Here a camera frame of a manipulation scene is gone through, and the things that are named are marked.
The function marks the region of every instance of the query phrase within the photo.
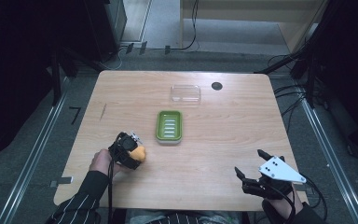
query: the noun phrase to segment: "hand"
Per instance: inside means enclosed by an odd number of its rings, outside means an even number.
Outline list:
[[[295,187],[293,185],[292,187],[293,187],[293,191],[287,195],[287,198],[289,198],[290,201],[293,201],[293,195],[295,196],[295,209],[296,209],[295,215],[296,215],[303,209],[303,204],[301,203],[300,198],[298,197]],[[271,203],[271,205],[275,208],[275,210],[281,215],[281,217],[284,217],[284,219],[290,217],[290,213],[292,212],[292,206],[285,199],[281,199],[281,200],[267,199],[267,200]]]
[[[89,166],[90,171],[99,171],[105,175],[108,175],[109,164],[112,160],[109,150],[101,149],[101,151],[94,154],[91,165]]]

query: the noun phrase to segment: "metal frame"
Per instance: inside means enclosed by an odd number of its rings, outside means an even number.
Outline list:
[[[60,115],[62,110],[63,103],[66,99],[66,93],[68,87],[70,85],[70,80],[66,77],[63,80],[63,90],[62,90],[62,97],[58,101],[58,103],[53,106],[48,114],[48,118],[45,124],[40,131],[36,142],[34,143],[34,147],[22,168],[19,178],[17,179],[16,184],[14,185],[13,189],[11,190],[7,202],[5,204],[4,209],[0,215],[0,223],[11,223],[16,211],[20,205],[22,196],[24,195],[28,184],[32,178],[34,170],[39,162],[39,159],[45,149],[46,142],[51,134],[51,130],[53,129],[57,117]]]
[[[338,188],[341,191],[342,197],[348,207],[348,210],[351,213],[354,223],[358,223],[358,197],[354,191],[350,180],[347,178],[344,169],[342,168],[341,163],[338,160],[336,152],[333,146],[330,144],[328,136],[324,131],[324,127],[319,121],[318,115],[314,108],[311,108],[310,105],[302,101],[302,106],[304,111],[310,121],[313,131],[315,131],[316,138],[321,145],[322,152],[326,158],[330,170],[335,178]]]

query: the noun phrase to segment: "black circular hole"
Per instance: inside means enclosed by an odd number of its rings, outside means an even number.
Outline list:
[[[223,88],[222,83],[220,83],[220,82],[212,83],[212,89],[214,89],[216,91],[220,91],[220,90],[222,90],[222,88]]]

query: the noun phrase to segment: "striped sleeve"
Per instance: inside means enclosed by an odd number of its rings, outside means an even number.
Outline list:
[[[79,192],[61,203],[46,224],[94,223],[99,216],[96,209],[106,190],[109,178],[101,172],[89,171]]]

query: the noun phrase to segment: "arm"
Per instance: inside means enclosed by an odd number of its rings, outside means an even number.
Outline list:
[[[107,174],[111,160],[107,149],[96,153],[78,193],[61,203],[46,223],[95,223],[99,218],[95,210],[109,183]],[[113,175],[120,170],[115,164]]]
[[[293,188],[293,191],[290,192],[287,197],[292,201],[293,199],[295,200],[296,215],[292,224],[326,223],[313,211],[313,209],[307,203],[302,203],[300,201],[295,188]],[[285,199],[267,199],[267,201],[274,207],[274,209],[279,213],[281,217],[283,217],[285,220],[289,218],[290,212],[292,211],[292,207]]]

